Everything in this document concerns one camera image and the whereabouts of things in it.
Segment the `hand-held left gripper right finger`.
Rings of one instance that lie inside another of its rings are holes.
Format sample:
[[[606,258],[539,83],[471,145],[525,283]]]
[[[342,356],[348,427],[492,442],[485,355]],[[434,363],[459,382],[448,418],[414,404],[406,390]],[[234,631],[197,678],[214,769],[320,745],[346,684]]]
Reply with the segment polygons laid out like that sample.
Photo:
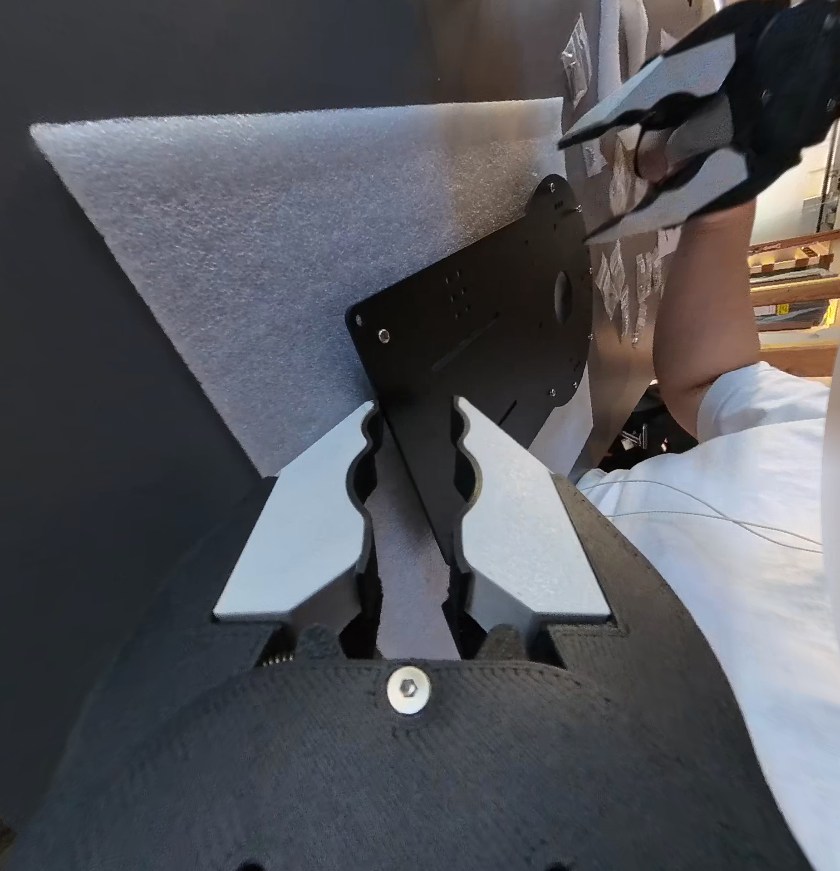
[[[468,399],[452,401],[454,485],[461,498],[443,605],[463,659],[504,626],[545,655],[551,626],[596,629],[612,610],[554,474]]]

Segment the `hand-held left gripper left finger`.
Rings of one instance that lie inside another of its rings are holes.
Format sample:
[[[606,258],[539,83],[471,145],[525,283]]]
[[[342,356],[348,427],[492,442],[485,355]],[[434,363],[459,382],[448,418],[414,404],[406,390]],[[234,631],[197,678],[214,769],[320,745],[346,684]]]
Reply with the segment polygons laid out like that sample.
[[[324,626],[349,658],[378,652],[382,583],[367,501],[382,417],[366,401],[276,475],[212,610],[219,622]]]

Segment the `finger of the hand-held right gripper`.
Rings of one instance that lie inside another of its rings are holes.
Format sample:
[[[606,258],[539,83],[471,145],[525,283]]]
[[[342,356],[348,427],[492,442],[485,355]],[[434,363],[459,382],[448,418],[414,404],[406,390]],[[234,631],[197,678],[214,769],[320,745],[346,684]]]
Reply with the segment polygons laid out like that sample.
[[[735,60],[732,34],[660,55],[572,125],[558,148],[564,150],[635,125],[673,128],[718,94]]]
[[[600,225],[585,237],[585,244],[606,244],[682,225],[748,177],[743,153],[732,147],[710,152],[663,182],[649,185],[632,211]]]

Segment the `black metal base plate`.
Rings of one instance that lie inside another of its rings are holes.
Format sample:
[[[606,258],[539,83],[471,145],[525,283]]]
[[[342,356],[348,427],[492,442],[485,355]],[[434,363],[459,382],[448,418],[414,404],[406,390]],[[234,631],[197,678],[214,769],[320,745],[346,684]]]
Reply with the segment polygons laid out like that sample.
[[[479,241],[354,303],[346,323],[447,564],[457,514],[453,398],[524,449],[574,397],[589,356],[585,223],[551,174],[526,212]]]

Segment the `person's right forearm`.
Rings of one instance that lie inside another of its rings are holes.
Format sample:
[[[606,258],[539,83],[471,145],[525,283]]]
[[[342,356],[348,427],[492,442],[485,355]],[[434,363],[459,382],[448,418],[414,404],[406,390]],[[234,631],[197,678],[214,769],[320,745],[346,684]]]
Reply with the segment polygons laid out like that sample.
[[[747,264],[756,200],[683,224],[653,334],[653,369],[676,423],[698,436],[700,404],[720,376],[759,361]]]

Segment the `dark desk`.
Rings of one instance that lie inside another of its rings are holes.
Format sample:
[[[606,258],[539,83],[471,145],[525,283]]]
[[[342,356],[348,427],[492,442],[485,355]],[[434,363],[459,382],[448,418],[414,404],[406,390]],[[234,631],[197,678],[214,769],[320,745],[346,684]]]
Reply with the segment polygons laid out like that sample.
[[[0,2],[0,869],[159,581],[258,479],[29,126],[455,96],[425,15]]]

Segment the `scattered labelled zip bags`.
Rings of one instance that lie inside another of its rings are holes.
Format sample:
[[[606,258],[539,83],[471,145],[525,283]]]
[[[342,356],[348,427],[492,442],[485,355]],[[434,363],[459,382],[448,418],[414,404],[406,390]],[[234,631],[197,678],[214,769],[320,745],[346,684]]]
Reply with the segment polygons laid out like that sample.
[[[579,114],[606,100],[635,75],[647,60],[649,18],[644,2],[600,2],[599,34],[592,38],[582,13],[565,42],[559,59],[564,71],[565,108]],[[634,168],[639,128],[610,129],[576,147],[586,181],[600,179],[592,204],[596,216],[586,216],[588,228],[606,223],[632,210],[643,200],[647,183]],[[605,243],[596,272],[604,310],[610,321],[619,317],[620,341],[637,345],[647,317],[648,299],[654,289],[655,252],[638,253],[637,313],[632,312],[628,261],[621,241]]]

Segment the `wooden shelf rack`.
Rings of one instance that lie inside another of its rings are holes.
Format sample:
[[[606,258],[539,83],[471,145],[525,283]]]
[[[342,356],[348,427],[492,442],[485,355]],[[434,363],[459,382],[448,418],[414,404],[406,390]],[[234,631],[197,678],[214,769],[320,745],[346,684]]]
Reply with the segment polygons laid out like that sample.
[[[840,230],[752,245],[747,263],[761,359],[829,382],[840,344]]]

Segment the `white foam sheet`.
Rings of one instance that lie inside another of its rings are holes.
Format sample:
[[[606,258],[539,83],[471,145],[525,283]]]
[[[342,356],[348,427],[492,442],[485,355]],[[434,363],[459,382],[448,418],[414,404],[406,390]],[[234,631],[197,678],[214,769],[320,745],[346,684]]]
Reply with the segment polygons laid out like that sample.
[[[386,592],[450,581],[347,328],[348,309],[523,217],[564,176],[560,99],[113,119],[31,134],[262,475],[366,401]],[[526,449],[573,463],[574,397]]]

